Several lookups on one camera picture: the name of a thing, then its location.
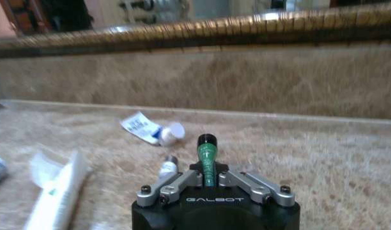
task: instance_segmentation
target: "small white cap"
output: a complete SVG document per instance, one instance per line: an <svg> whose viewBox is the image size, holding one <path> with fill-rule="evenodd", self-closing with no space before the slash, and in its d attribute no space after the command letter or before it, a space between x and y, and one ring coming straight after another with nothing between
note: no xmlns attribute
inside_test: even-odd
<svg viewBox="0 0 391 230"><path fill-rule="evenodd" d="M161 146L169 146L177 141L177 139L183 139L184 136L185 130L183 125L179 122L171 123L161 130L159 143Z"/></svg>

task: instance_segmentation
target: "mirror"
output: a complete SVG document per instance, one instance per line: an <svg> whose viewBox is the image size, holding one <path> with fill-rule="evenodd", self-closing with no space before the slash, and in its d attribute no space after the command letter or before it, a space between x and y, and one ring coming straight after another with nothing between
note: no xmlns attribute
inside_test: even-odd
<svg viewBox="0 0 391 230"><path fill-rule="evenodd" d="M0 38L390 0L0 0Z"/></svg>

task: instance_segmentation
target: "beige countertop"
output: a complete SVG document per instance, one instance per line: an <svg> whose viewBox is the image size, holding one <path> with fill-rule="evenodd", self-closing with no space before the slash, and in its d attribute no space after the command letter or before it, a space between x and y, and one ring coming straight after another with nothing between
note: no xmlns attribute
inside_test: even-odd
<svg viewBox="0 0 391 230"><path fill-rule="evenodd" d="M217 160L258 170L288 184L300 204L300 229L391 229L391 121L260 113L0 101L0 157L9 177L0 184L0 230L21 229L38 187L29 160L37 151L92 166L69 229L131 229L131 203L156 180L167 154L180 169L196 162L196 137L213 133ZM180 121L181 143L156 147L128 134L119 121L140 110L165 125Z"/></svg>

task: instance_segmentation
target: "black cap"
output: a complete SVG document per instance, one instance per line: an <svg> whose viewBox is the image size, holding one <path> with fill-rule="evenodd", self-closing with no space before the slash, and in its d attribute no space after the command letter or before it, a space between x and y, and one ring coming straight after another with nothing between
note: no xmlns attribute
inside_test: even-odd
<svg viewBox="0 0 391 230"><path fill-rule="evenodd" d="M199 147L201 144L209 143L216 147L216 137L215 135L205 133L197 137L196 146Z"/></svg>

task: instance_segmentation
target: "mirror frame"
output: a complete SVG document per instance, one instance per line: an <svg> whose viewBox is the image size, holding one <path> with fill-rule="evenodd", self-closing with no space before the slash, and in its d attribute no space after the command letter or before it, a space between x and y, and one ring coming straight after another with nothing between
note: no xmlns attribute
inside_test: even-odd
<svg viewBox="0 0 391 230"><path fill-rule="evenodd" d="M0 39L0 58L391 39L391 2Z"/></svg>

